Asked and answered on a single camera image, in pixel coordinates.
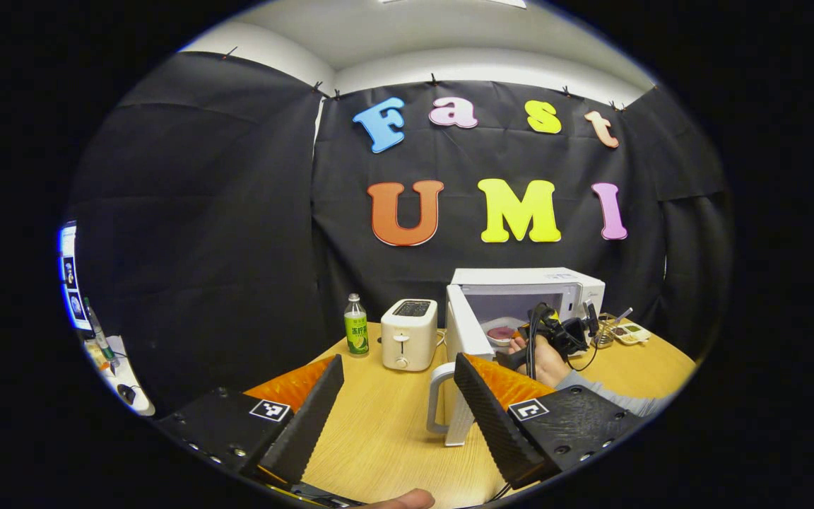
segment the white ceiling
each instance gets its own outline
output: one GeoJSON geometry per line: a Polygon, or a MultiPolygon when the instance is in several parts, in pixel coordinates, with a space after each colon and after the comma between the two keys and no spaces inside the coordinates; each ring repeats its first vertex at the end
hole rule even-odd
{"type": "Polygon", "coordinates": [[[487,0],[275,0],[230,21],[278,33],[335,71],[442,48],[503,48],[545,54],[608,72],[646,90],[650,78],[597,35],[551,7],[487,0]]]}

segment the letter m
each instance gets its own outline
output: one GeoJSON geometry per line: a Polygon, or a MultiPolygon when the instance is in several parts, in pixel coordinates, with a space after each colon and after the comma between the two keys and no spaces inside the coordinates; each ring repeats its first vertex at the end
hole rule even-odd
{"type": "Polygon", "coordinates": [[[487,225],[482,232],[484,242],[507,242],[510,235],[504,228],[505,221],[517,240],[524,239],[530,221],[533,222],[533,229],[529,231],[529,238],[533,242],[561,240],[561,232],[555,226],[555,207],[552,205],[555,185],[551,182],[530,182],[523,201],[517,199],[514,191],[501,178],[485,178],[477,186],[485,193],[487,225]]]}

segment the white toaster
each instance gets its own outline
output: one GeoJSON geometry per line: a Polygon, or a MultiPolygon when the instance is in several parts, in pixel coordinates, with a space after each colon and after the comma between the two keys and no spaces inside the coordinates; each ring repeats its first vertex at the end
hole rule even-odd
{"type": "Polygon", "coordinates": [[[404,371],[429,368],[438,339],[438,307],[435,300],[401,299],[382,315],[382,365],[404,371]]]}

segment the wooden table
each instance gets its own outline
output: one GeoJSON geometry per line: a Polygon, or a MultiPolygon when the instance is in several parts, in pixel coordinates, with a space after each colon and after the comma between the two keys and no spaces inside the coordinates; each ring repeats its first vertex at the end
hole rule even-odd
{"type": "MultiPolygon", "coordinates": [[[[345,384],[303,482],[363,502],[420,487],[435,496],[439,508],[479,505],[494,496],[506,483],[478,425],[474,423],[462,447],[444,447],[443,435],[426,431],[430,373],[447,361],[445,345],[438,347],[427,370],[389,370],[382,366],[382,345],[376,342],[381,327],[369,323],[368,328],[370,349],[365,357],[350,355],[345,339],[316,357],[341,354],[345,384]]],[[[571,364],[581,368],[591,355],[590,351],[571,358],[571,364]]],[[[619,394],[661,397],[677,390],[694,367],[685,354],[653,335],[647,344],[615,341],[598,351],[581,374],[619,394]]],[[[439,415],[443,405],[440,397],[439,415]]]]}

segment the white wall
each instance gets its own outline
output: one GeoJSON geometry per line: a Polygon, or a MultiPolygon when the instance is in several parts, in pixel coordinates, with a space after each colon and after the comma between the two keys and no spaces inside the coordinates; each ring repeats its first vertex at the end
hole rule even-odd
{"type": "Polygon", "coordinates": [[[248,23],[222,23],[180,51],[227,54],[235,46],[233,56],[268,65],[310,85],[325,81],[320,86],[323,90],[330,90],[329,84],[335,78],[335,71],[303,46],[248,23]]]}
{"type": "Polygon", "coordinates": [[[444,48],[410,52],[364,62],[335,72],[297,43],[248,23],[228,22],[204,33],[184,51],[220,52],[268,65],[310,85],[323,81],[324,93],[335,94],[397,83],[432,80],[504,81],[553,90],[617,106],[633,103],[648,89],[584,64],[532,52],[498,48],[444,48]]]}
{"type": "Polygon", "coordinates": [[[577,62],[542,54],[498,48],[445,48],[411,52],[355,65],[335,75],[341,93],[394,83],[436,80],[504,81],[553,90],[609,103],[630,104],[648,89],[577,62]]]}

